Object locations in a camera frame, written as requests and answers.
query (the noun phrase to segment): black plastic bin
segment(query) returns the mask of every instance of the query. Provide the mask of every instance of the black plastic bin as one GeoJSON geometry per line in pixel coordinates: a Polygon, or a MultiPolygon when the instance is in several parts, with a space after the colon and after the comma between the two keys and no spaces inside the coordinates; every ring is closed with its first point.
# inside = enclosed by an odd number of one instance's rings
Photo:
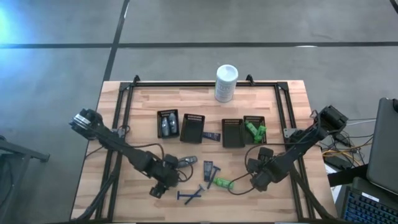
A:
{"type": "Polygon", "coordinates": [[[243,119],[222,119],[223,147],[244,147],[243,119]]]}
{"type": "MultiPolygon", "coordinates": [[[[243,125],[245,125],[246,121],[251,122],[254,127],[257,129],[259,128],[260,125],[265,126],[266,125],[266,120],[263,116],[243,116],[243,125]]],[[[253,135],[248,131],[246,126],[244,127],[244,142],[246,144],[265,144],[267,143],[267,132],[264,134],[264,136],[261,139],[261,142],[259,143],[254,143],[254,138],[253,135]]]]}
{"type": "Polygon", "coordinates": [[[181,129],[181,142],[201,143],[205,117],[197,114],[184,114],[181,129]]]}
{"type": "Polygon", "coordinates": [[[157,137],[158,138],[176,138],[180,136],[180,125],[178,122],[178,110],[165,110],[165,111],[158,111],[157,112],[157,137]],[[167,118],[167,121],[169,120],[169,116],[171,113],[174,113],[175,118],[176,118],[176,124],[177,124],[177,133],[172,133],[169,125],[169,135],[168,136],[163,136],[162,135],[162,119],[167,118]]]}

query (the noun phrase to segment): green object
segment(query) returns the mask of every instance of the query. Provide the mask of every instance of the green object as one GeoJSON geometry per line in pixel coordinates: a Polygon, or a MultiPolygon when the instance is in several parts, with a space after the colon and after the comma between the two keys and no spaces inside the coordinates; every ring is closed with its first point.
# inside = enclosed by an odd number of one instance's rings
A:
{"type": "Polygon", "coordinates": [[[251,133],[251,135],[256,136],[257,134],[257,128],[254,127],[254,125],[252,123],[250,123],[249,121],[245,122],[246,128],[248,129],[248,131],[251,133]]]}
{"type": "Polygon", "coordinates": [[[263,125],[260,125],[259,129],[257,130],[257,133],[254,137],[254,143],[260,143],[262,140],[262,137],[264,136],[266,131],[267,131],[267,128],[263,125]]]}
{"type": "Polygon", "coordinates": [[[229,186],[229,189],[233,189],[234,188],[234,183],[229,185],[229,183],[231,183],[231,181],[226,180],[226,179],[222,179],[222,178],[219,178],[219,177],[214,178],[213,183],[216,184],[217,186],[224,187],[226,189],[228,188],[228,186],[229,186]]]}

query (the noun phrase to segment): wooden tabletop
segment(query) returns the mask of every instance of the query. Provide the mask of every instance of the wooden tabletop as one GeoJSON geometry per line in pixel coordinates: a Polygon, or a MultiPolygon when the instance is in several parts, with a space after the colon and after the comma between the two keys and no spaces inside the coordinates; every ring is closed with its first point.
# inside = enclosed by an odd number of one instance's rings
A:
{"type": "MultiPolygon", "coordinates": [[[[306,128],[312,124],[307,93],[303,81],[288,81],[290,96],[294,107],[294,115],[298,128],[306,128]]],[[[104,123],[111,127],[119,82],[104,82],[98,103],[98,112],[102,114],[104,123]]],[[[157,111],[178,109],[180,128],[185,113],[206,116],[205,131],[221,133],[221,119],[243,118],[244,115],[264,116],[267,126],[268,142],[283,142],[277,110],[275,91],[270,87],[237,87],[234,98],[228,103],[219,103],[214,98],[214,88],[204,87],[144,87],[134,88],[130,109],[129,125],[131,131],[126,141],[137,146],[159,142],[165,153],[177,157],[197,156],[193,177],[186,183],[180,183],[156,199],[149,195],[155,185],[154,179],[148,179],[134,170],[128,160],[123,157],[121,176],[119,179],[118,196],[114,210],[115,222],[274,222],[296,221],[294,200],[289,178],[278,184],[271,183],[266,192],[252,192],[235,196],[226,189],[212,185],[210,190],[202,193],[201,198],[193,199],[187,206],[185,199],[176,200],[177,191],[192,194],[203,181],[203,161],[213,161],[221,168],[218,177],[232,180],[246,173],[244,154],[251,146],[240,149],[226,149],[221,142],[203,139],[201,144],[180,142],[179,138],[157,138],[157,111]]],[[[87,153],[100,145],[97,141],[89,143],[87,153]]],[[[275,153],[284,152],[282,146],[269,146],[275,153]]],[[[145,148],[160,156],[156,146],[145,148]]],[[[249,155],[256,158],[258,149],[249,155]]],[[[84,163],[80,184],[76,195],[72,218],[78,217],[91,203],[98,193],[101,184],[106,150],[92,154],[84,163]]],[[[304,156],[310,188],[320,203],[332,214],[336,215],[333,198],[326,176],[325,166],[319,148],[311,148],[304,156]]],[[[190,173],[190,168],[182,169],[190,173]]],[[[249,177],[235,183],[235,192],[250,189],[249,177]]],[[[300,192],[303,209],[305,200],[300,192]]],[[[104,213],[108,210],[109,197],[106,198],[104,213]]]]}

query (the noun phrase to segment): white plastic jar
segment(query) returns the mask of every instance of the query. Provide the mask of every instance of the white plastic jar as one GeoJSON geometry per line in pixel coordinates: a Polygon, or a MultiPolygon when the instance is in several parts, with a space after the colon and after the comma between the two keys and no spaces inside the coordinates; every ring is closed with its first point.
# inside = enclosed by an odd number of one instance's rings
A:
{"type": "Polygon", "coordinates": [[[238,80],[238,69],[232,65],[222,65],[217,69],[217,80],[215,89],[216,100],[226,103],[232,100],[236,81],[238,80]]]}

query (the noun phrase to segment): concrete floor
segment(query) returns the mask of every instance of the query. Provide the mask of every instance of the concrete floor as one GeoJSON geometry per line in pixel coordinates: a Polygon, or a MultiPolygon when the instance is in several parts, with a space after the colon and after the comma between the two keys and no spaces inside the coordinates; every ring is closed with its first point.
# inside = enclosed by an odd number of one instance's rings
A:
{"type": "MultiPolygon", "coordinates": [[[[2,0],[0,44],[111,44],[123,1],[2,0]]],[[[398,41],[397,21],[388,0],[131,0],[120,43],[398,41]]],[[[68,122],[96,108],[109,53],[0,49],[0,134],[51,154],[30,164],[12,223],[68,220],[87,145],[68,122]]],[[[378,99],[398,96],[396,55],[398,47],[119,49],[110,80],[214,80],[230,63],[240,79],[305,80],[313,109],[374,118],[378,99]]]]}

